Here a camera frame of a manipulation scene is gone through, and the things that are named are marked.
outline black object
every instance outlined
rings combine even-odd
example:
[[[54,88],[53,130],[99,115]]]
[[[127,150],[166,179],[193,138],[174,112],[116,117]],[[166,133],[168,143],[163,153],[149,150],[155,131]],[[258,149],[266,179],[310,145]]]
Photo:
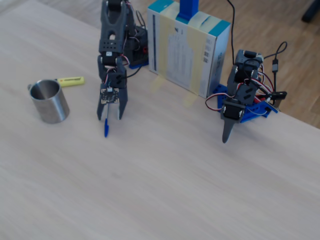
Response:
[[[234,125],[241,122],[246,105],[254,103],[258,86],[250,79],[259,79],[258,69],[262,63],[263,57],[260,53],[239,50],[236,55],[227,81],[227,94],[232,97],[224,100],[220,112],[221,119],[224,120],[223,143],[228,141]]]
[[[148,32],[136,26],[131,3],[127,0],[102,1],[100,55],[97,59],[101,79],[97,117],[101,120],[104,106],[119,103],[121,119],[128,102],[126,56],[134,67],[148,61]]]
[[[319,10],[320,10],[320,0],[314,0],[313,3],[308,8],[308,10],[302,16],[301,20],[303,22],[310,23]]]

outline yellow highlighter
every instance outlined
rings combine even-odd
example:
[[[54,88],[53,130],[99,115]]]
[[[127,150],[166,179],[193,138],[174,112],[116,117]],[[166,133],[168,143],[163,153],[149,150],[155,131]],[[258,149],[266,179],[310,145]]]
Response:
[[[85,78],[83,76],[57,78],[56,80],[58,81],[61,87],[85,84]]]

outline cable connector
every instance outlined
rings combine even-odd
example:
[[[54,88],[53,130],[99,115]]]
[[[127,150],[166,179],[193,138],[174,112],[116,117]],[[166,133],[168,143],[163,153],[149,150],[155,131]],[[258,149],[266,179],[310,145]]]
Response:
[[[273,59],[272,60],[272,72],[275,74],[278,72],[278,69],[279,69],[278,59]]]

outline blue plastic bracket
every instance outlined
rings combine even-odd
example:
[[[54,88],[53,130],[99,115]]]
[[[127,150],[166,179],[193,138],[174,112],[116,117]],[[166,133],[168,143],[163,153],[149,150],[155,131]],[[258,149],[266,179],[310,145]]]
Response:
[[[219,84],[216,89],[213,91],[213,94],[218,94],[218,93],[227,93],[228,89],[226,86]],[[227,98],[225,95],[219,95],[217,96],[217,108],[220,109],[222,108],[224,104],[224,100]],[[278,110],[271,106],[269,103],[266,101],[262,101],[259,103],[253,103],[252,105],[247,105],[244,110],[244,115],[241,120],[241,123],[247,122],[249,120],[258,118],[258,117],[265,117],[267,118],[268,115],[270,114],[270,111],[267,111],[266,108],[271,109],[274,111],[276,114],[278,113]]]
[[[179,18],[189,21],[198,12],[199,0],[180,0]]]

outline blue pole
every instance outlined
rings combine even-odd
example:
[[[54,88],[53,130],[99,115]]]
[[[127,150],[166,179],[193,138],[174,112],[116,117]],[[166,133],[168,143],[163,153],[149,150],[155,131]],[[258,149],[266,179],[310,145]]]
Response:
[[[198,12],[199,0],[180,0],[178,17],[189,21]]]

